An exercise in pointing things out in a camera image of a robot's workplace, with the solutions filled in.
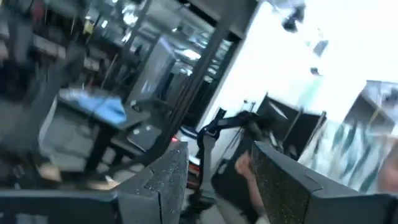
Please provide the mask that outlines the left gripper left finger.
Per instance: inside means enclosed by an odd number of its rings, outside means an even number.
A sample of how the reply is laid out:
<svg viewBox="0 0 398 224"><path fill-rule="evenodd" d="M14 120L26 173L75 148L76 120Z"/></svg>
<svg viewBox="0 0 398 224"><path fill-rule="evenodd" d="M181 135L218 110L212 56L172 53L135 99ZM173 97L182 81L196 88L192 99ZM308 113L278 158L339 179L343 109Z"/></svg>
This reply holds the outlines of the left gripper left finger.
<svg viewBox="0 0 398 224"><path fill-rule="evenodd" d="M1 223L178 223L188 174L187 143L111 190L49 189L35 170L15 168L1 190Z"/></svg>

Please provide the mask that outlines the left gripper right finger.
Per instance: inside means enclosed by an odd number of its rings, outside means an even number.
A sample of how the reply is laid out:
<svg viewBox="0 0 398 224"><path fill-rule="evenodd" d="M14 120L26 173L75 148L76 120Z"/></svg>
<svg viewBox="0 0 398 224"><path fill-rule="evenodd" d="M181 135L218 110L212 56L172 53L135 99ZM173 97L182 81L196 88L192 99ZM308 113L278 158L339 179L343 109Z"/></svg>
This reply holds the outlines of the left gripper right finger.
<svg viewBox="0 0 398 224"><path fill-rule="evenodd" d="M362 194L256 142L252 165L274 224L397 224L397 196Z"/></svg>

